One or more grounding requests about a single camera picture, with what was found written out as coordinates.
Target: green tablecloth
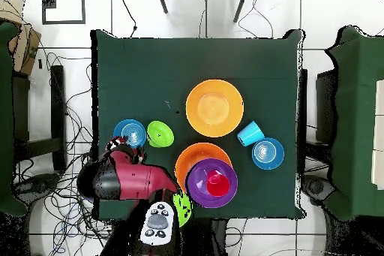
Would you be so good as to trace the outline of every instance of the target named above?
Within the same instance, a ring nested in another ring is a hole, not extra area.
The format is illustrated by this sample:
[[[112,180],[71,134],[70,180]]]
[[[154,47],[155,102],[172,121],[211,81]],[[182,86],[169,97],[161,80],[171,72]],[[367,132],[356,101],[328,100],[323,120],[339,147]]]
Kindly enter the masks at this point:
[[[102,31],[92,32],[97,46],[99,146],[111,138],[123,119],[137,119],[146,127],[161,120],[174,132],[168,148],[148,143],[148,164],[157,164],[174,175],[175,162],[187,146],[210,142],[229,155],[238,175],[238,191],[226,206],[204,209],[196,217],[300,218],[295,207],[296,102],[299,30],[284,39],[121,39]],[[207,79],[232,83],[244,100],[244,115],[234,132],[220,138],[204,137],[189,125],[185,101],[195,85]],[[236,134],[255,120],[267,137],[278,139],[285,159],[276,170],[264,171],[251,158],[252,146],[244,148]],[[100,217],[108,205],[102,201]],[[127,209],[129,203],[121,203]]]
[[[384,38],[362,35],[347,26],[329,52],[339,79],[331,171],[337,191],[325,206],[341,221],[357,215],[384,216],[384,191],[371,183],[376,87],[377,80],[384,79]]]
[[[21,216],[26,214],[24,203],[18,201],[11,191],[14,179],[14,106],[12,102],[12,55],[8,42],[17,35],[17,27],[0,20],[0,212]]]

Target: orange plate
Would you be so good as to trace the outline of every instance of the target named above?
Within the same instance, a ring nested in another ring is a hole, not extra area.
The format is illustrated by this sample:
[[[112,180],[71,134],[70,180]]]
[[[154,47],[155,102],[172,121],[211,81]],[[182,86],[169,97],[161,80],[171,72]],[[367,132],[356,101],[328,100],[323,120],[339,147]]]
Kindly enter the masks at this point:
[[[178,157],[175,166],[177,182],[185,192],[185,177],[188,171],[199,161],[207,158],[216,158],[232,166],[230,157],[222,148],[212,143],[195,143],[186,148]]]
[[[187,97],[186,112],[197,132],[207,137],[221,137],[238,126],[244,105],[234,85],[225,80],[205,80]]]

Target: white tile floor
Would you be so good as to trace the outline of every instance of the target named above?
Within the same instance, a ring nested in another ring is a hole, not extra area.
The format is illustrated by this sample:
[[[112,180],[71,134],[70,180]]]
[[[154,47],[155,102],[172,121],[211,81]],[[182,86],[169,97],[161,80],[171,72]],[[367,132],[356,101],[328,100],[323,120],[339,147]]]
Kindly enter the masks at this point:
[[[76,0],[57,0],[57,11],[49,12],[47,19],[60,17],[78,18],[79,3]],[[251,9],[253,0],[246,0],[240,19]],[[203,0],[165,0],[169,13],[164,14],[159,0],[125,0],[133,18],[136,20],[135,37],[189,38],[198,37],[199,24],[205,8]],[[208,0],[208,36],[210,38],[247,38],[251,35],[233,23],[239,0]],[[301,28],[305,31],[303,67],[308,69],[307,87],[307,123],[316,126],[316,90],[315,79],[320,72],[333,68],[331,59],[324,49],[335,43],[339,28],[345,25],[357,25],[369,35],[376,35],[384,28],[384,0],[257,0],[258,9],[273,26],[273,37],[281,38],[290,29]],[[134,23],[130,19],[122,0],[85,0],[86,22],[82,25],[43,25],[41,21],[41,0],[25,0],[24,20],[42,34],[41,42],[46,52],[53,52],[60,59],[65,70],[65,96],[86,91],[90,82],[86,68],[90,64],[91,29],[104,29],[117,37],[129,37]],[[269,24],[253,11],[242,20],[241,25],[261,38],[272,35]],[[201,36],[205,37],[205,17],[202,19]],[[50,137],[50,74],[45,63],[42,49],[37,53],[42,59],[43,68],[35,65],[31,75],[29,93],[29,130],[31,140]],[[54,55],[49,55],[52,62]],[[91,95],[73,98],[70,106],[79,114],[82,124],[92,129]],[[307,128],[307,138],[315,139],[315,130]],[[67,120],[67,139],[74,135],[71,121]],[[86,152],[89,145],[76,144],[76,153]],[[34,159],[34,166],[26,174],[50,172],[53,169],[51,155]],[[308,167],[314,163],[308,161]],[[24,170],[30,163],[21,163]],[[76,163],[73,171],[79,171]],[[47,256],[53,249],[53,232],[63,232],[59,223],[60,214],[53,206],[54,200],[39,201],[31,216],[31,248],[33,253]],[[68,202],[59,201],[64,206]],[[326,226],[323,211],[312,206],[308,198],[301,194],[300,204],[307,216],[296,221],[289,219],[248,219],[244,229],[242,244],[228,247],[229,256],[323,256],[326,242]],[[244,219],[231,219],[229,227],[242,230]],[[227,245],[239,241],[239,232],[227,231]],[[55,256],[98,256],[101,245],[97,239],[87,239],[81,235],[68,237],[63,244],[65,252]]]

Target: purple bowl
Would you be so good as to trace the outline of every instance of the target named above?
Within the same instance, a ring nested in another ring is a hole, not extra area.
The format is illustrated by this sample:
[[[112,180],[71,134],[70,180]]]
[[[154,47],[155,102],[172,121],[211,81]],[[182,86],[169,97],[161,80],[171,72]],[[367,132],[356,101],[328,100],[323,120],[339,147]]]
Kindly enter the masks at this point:
[[[217,170],[229,180],[229,191],[223,197],[214,197],[207,190],[207,174],[212,170]],[[196,203],[205,208],[218,208],[225,206],[233,199],[238,181],[231,166],[222,160],[209,158],[197,162],[190,169],[186,183],[189,195]]]

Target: red cup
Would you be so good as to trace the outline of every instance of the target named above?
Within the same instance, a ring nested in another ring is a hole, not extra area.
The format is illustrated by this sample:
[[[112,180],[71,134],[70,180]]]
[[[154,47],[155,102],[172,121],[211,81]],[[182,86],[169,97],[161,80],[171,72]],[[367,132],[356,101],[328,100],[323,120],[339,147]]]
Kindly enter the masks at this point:
[[[209,171],[207,190],[214,197],[223,197],[230,190],[230,181],[216,170]]]

